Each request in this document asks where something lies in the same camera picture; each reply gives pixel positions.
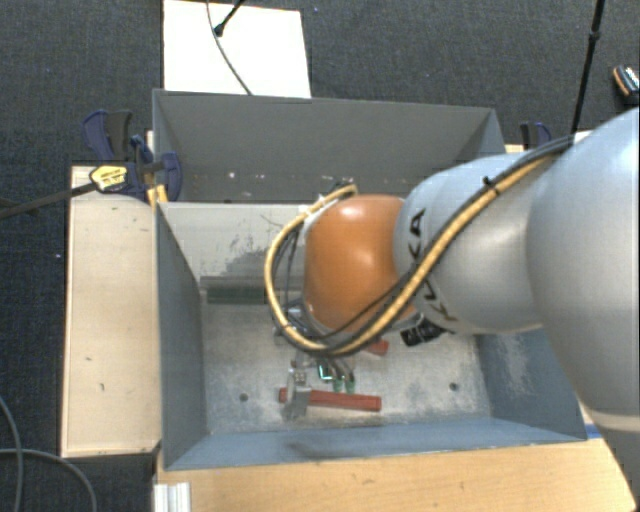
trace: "blue clamp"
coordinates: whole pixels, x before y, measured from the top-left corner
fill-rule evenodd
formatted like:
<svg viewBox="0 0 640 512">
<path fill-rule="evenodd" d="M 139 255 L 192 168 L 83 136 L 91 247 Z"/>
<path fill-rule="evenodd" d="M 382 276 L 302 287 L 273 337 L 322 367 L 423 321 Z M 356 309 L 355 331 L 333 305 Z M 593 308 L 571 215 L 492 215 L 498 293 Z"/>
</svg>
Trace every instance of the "blue clamp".
<svg viewBox="0 0 640 512">
<path fill-rule="evenodd" d="M 129 111 L 109 113 L 97 110 L 89 114 L 82 122 L 85 144 L 101 162 L 120 161 L 127 168 L 128 185 L 118 194 L 146 202 L 150 186 L 144 182 L 144 175 L 153 174 L 156 183 L 167 187 L 169 201 L 177 201 L 182 189 L 182 167 L 178 155 L 175 151 L 169 151 L 162 155 L 160 162 L 154 162 L 153 152 L 140 135 L 128 139 L 131 116 Z M 129 146 L 134 150 L 134 162 L 129 161 L 127 155 Z"/>
<path fill-rule="evenodd" d="M 96 154 L 98 160 L 115 159 L 115 153 L 109 142 L 106 121 L 109 114 L 105 110 L 96 110 L 82 121 L 82 138 L 87 147 Z"/>
<path fill-rule="evenodd" d="M 520 123 L 520 132 L 524 149 L 540 147 L 552 139 L 549 128 L 539 121 Z"/>
</svg>

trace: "gray bin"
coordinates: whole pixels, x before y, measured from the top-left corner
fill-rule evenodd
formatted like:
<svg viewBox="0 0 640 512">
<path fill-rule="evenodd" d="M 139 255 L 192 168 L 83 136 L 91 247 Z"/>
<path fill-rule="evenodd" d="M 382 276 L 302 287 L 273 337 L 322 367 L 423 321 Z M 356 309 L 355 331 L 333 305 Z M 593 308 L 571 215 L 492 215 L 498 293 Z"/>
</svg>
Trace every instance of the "gray bin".
<svg viewBox="0 0 640 512">
<path fill-rule="evenodd" d="M 156 91 L 154 132 L 156 152 L 178 151 L 185 172 L 182 201 L 157 210 L 168 469 L 586 438 L 542 331 L 443 335 L 414 348 L 390 335 L 387 356 L 356 356 L 357 392 L 381 396 L 380 413 L 280 414 L 277 392 L 294 350 L 274 338 L 261 294 L 279 226 L 338 169 L 365 192 L 406 195 L 442 168 L 502 151 L 493 111 Z M 299 277 L 296 261 L 294 287 Z M 329 390 L 320 379 L 311 384 Z"/>
</svg>

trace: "yellow cable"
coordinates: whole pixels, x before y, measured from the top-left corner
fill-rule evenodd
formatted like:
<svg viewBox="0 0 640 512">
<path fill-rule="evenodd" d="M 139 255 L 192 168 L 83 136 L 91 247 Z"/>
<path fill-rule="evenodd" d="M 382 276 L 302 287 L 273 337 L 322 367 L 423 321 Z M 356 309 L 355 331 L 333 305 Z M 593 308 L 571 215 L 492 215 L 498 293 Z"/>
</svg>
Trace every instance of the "yellow cable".
<svg viewBox="0 0 640 512">
<path fill-rule="evenodd" d="M 336 199 L 340 199 L 341 197 L 344 197 L 344 196 L 354 195 L 357 193 L 358 193 L 358 189 L 355 185 L 347 185 L 346 187 L 342 187 L 336 190 L 335 192 L 332 192 L 329 195 L 316 201 L 313 205 L 311 205 L 304 212 L 299 214 L 295 219 L 289 222 L 289 224 L 287 224 L 282 229 L 282 231 L 278 233 L 278 236 L 276 236 L 273 243 L 271 244 L 271 247 L 269 247 L 269 250 L 267 251 L 267 255 L 264 262 L 264 281 L 265 281 L 265 290 L 267 293 L 267 301 L 269 302 L 269 306 L 271 307 L 271 310 L 273 311 L 273 314 L 275 315 L 275 318 L 278 324 L 280 325 L 280 328 L 283 331 L 286 331 L 286 333 L 291 339 L 295 340 L 303 347 L 311 350 L 324 350 L 327 347 L 322 343 L 317 343 L 315 341 L 305 338 L 300 333 L 298 333 L 298 331 L 296 331 L 291 325 L 289 325 L 289 321 L 287 320 L 287 317 L 285 316 L 284 312 L 282 311 L 282 308 L 280 307 L 280 302 L 276 297 L 276 292 L 274 289 L 273 278 L 271 275 L 273 260 L 275 258 L 276 252 L 278 251 L 282 243 L 285 241 L 287 236 L 294 229 L 296 229 L 300 224 L 302 224 L 307 218 L 309 218 L 311 215 L 313 215 L 317 211 L 327 206 L 332 201 Z"/>
<path fill-rule="evenodd" d="M 367 344 L 371 339 L 377 338 L 382 334 L 384 329 L 387 328 L 389 323 L 393 320 L 396 314 L 406 306 L 406 304 L 413 298 L 416 291 L 420 286 L 423 285 L 424 279 L 427 277 L 427 274 L 432 270 L 435 264 L 438 262 L 442 253 L 447 249 L 449 244 L 454 240 L 454 238 L 475 218 L 477 217 L 487 206 L 489 206 L 501 193 L 506 192 L 511 187 L 513 187 L 516 183 L 518 183 L 521 179 L 527 176 L 531 171 L 537 169 L 540 165 L 543 165 L 546 161 L 548 161 L 551 157 L 542 158 L 540 160 L 536 160 L 528 165 L 525 165 L 521 169 L 518 169 L 514 173 L 509 176 L 503 178 L 500 182 L 494 184 L 494 186 L 488 189 L 484 194 L 482 194 L 478 199 L 476 199 L 473 203 L 471 203 L 464 211 L 462 211 L 449 225 L 449 227 L 444 230 L 438 239 L 434 242 L 431 250 L 424 258 L 424 260 L 420 263 L 414 274 L 411 276 L 411 279 L 404 286 L 402 291 L 398 294 L 398 296 L 394 299 L 394 301 L 387 307 L 385 312 L 378 318 L 373 325 L 369 327 L 364 333 L 358 336 L 351 343 L 345 345 L 342 348 L 339 348 L 335 351 L 331 352 L 332 356 L 340 356 L 347 352 L 351 352 L 353 350 L 358 350 Z M 346 193 L 341 193 L 345 189 L 340 189 L 334 193 L 337 197 L 341 197 Z M 288 337 L 298 343 L 301 347 L 309 349 L 309 350 L 327 350 L 330 347 L 327 347 L 324 344 L 317 343 L 308 338 L 302 336 L 298 331 L 295 330 L 293 326 L 288 323 L 288 320 L 282 309 L 280 308 L 279 302 L 276 300 L 275 292 L 273 290 L 273 282 L 271 279 L 271 266 L 273 263 L 274 255 L 277 251 L 277 248 L 284 241 L 286 236 L 293 231 L 299 224 L 304 222 L 304 220 L 315 213 L 320 208 L 322 208 L 325 204 L 332 201 L 336 197 L 331 198 L 331 196 L 327 196 L 322 201 L 322 204 L 317 206 L 320 202 L 314 204 L 309 210 L 299 215 L 296 219 L 290 222 L 285 228 L 280 232 L 280 234 L 274 240 L 269 252 L 267 253 L 267 260 L 265 262 L 265 285 L 267 289 L 267 298 L 269 304 L 275 314 L 276 320 L 280 328 L 288 335 Z"/>
</svg>

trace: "dark gray carpet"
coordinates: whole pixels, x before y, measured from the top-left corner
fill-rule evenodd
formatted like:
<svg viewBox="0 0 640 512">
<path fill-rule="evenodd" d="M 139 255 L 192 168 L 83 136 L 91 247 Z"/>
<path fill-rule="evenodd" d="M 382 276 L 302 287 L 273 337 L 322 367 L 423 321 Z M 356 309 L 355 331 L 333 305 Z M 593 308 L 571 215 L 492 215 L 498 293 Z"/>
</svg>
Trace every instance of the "dark gray carpet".
<svg viewBox="0 0 640 512">
<path fill-rule="evenodd" d="M 584 0 L 264 0 L 303 11 L 314 96 L 494 107 L 507 141 L 518 123 L 569 130 L 591 24 Z M 640 4 L 610 0 L 581 127 L 621 105 L 614 65 L 638 65 Z M 0 196 L 25 201 L 65 187 L 84 149 L 79 123 L 97 108 L 151 126 L 162 82 L 159 0 L 4 0 L 0 16 Z M 65 205 L 0 221 L 0 395 L 24 445 L 58 444 L 65 296 Z M 0 447 L 11 436 L 0 418 Z M 14 460 L 0 460 L 0 511 L 11 510 Z M 150 457 L 82 462 L 100 510 L 150 507 Z M 29 461 L 23 510 L 88 510 L 73 477 Z"/>
</svg>

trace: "yellow clamp label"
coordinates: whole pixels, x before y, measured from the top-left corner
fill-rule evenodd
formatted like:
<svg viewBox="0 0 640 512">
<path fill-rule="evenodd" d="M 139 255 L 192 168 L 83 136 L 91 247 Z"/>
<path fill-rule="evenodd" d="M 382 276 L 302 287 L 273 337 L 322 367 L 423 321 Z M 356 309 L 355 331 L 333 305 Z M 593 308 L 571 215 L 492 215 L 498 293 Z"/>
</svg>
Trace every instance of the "yellow clamp label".
<svg viewBox="0 0 640 512">
<path fill-rule="evenodd" d="M 100 192 L 118 192 L 127 185 L 127 168 L 103 165 L 89 175 Z"/>
</svg>

